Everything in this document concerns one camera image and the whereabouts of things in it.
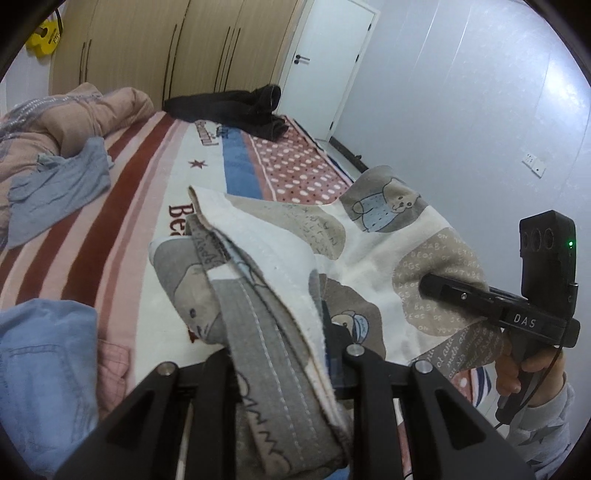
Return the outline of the grey star sleeve forearm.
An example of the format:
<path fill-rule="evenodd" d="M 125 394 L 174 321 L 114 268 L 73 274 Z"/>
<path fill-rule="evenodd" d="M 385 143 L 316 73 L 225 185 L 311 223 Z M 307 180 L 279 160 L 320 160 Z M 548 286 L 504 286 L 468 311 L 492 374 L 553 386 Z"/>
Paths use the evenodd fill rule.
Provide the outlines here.
<path fill-rule="evenodd" d="M 509 426 L 506 441 L 536 479 L 550 479 L 572 449 L 569 414 L 574 399 L 574 389 L 566 381 L 556 397 L 541 406 L 524 408 Z"/>

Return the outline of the person's right hand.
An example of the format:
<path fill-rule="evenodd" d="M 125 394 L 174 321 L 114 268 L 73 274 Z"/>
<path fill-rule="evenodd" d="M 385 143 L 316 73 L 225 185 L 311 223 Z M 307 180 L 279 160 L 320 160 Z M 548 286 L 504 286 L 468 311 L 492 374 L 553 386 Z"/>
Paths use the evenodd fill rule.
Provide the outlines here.
<path fill-rule="evenodd" d="M 497 392 L 501 396 L 517 394 L 522 388 L 519 380 L 521 371 L 537 373 L 545 370 L 547 376 L 529 402 L 531 407 L 544 405 L 557 397 L 562 391 L 565 385 L 565 363 L 566 359 L 563 351 L 548 347 L 518 364 L 512 357 L 511 343 L 506 340 L 503 353 L 495 361 Z"/>

